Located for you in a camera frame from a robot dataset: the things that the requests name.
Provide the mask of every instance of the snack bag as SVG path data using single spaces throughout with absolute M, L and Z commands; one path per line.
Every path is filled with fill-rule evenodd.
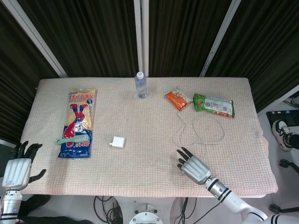
M 93 106 L 96 90 L 81 90 L 71 88 L 67 120 L 64 125 L 63 139 L 87 139 L 85 141 L 68 141 L 61 144 L 58 157 L 64 158 L 89 158 L 92 143 Z
M 179 111 L 182 110 L 188 103 L 192 102 L 192 100 L 187 97 L 187 95 L 185 95 L 178 87 L 170 93 L 167 93 L 165 96 L 175 105 Z
M 235 116 L 234 102 L 232 100 L 219 97 L 204 96 L 195 93 L 193 102 L 196 111 L 206 110 L 208 112 L 230 118 L 233 118 Z

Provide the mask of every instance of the table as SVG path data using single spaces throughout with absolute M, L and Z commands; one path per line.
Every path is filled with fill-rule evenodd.
M 202 115 L 216 118 L 225 131 L 225 140 L 207 146 L 202 161 L 212 173 L 239 196 L 261 196 L 277 191 L 263 138 L 245 78 L 172 77 L 148 78 L 149 95 L 138 99 L 133 78 L 61 78 L 41 80 L 21 141 L 42 143 L 31 175 L 46 168 L 39 181 L 22 192 L 51 195 L 107 195 L 129 197 L 210 196 L 177 168 L 177 133 L 182 121 L 177 109 L 164 96 L 178 86 L 194 93 L 232 99 L 235 118 L 196 112 L 192 104 L 181 111 L 186 128 L 183 145 L 198 140 L 192 129 Z M 58 158 L 60 146 L 54 140 L 63 134 L 67 96 L 71 87 L 97 88 L 91 157 Z M 206 142 L 218 141 L 222 130 L 216 121 L 204 118 L 196 124 Z M 112 148 L 114 136 L 126 138 L 124 149 Z M 202 145 L 188 148 L 200 157 Z

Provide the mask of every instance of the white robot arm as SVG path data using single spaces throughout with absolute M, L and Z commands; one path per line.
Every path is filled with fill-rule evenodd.
M 46 172 L 43 169 L 39 175 L 30 177 L 31 164 L 42 144 L 31 145 L 25 153 L 27 144 L 28 141 L 19 143 L 12 152 L 12 159 L 6 165 L 2 187 L 7 191 L 0 203 L 1 224 L 15 224 L 22 201 L 20 190 L 26 188 L 28 183 L 42 178 Z
M 239 198 L 225 184 L 217 178 L 211 177 L 210 169 L 196 156 L 192 155 L 186 148 L 182 147 L 183 153 L 178 153 L 185 159 L 179 159 L 178 168 L 181 169 L 191 180 L 199 185 L 205 184 L 208 191 L 214 195 L 222 204 L 224 204 L 233 213 L 247 213 L 242 224 L 296 224 L 299 218 L 291 216 L 273 215 L 267 217 L 265 213 L 254 208 Z

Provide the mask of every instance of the dark fabric backdrop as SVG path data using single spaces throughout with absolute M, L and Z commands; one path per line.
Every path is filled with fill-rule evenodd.
M 18 0 L 69 77 L 138 71 L 133 0 Z
M 298 85 L 299 1 L 241 1 L 206 77 L 247 77 L 257 111 Z
M 0 3 L 0 139 L 18 143 L 40 79 L 58 78 Z
M 198 77 L 231 0 L 150 0 L 149 76 Z

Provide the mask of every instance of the green snack bag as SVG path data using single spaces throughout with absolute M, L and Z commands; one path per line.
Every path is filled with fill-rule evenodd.
M 219 97 L 204 96 L 195 93 L 193 102 L 195 110 L 197 112 L 205 110 L 225 117 L 233 118 L 235 116 L 234 102 L 232 100 Z

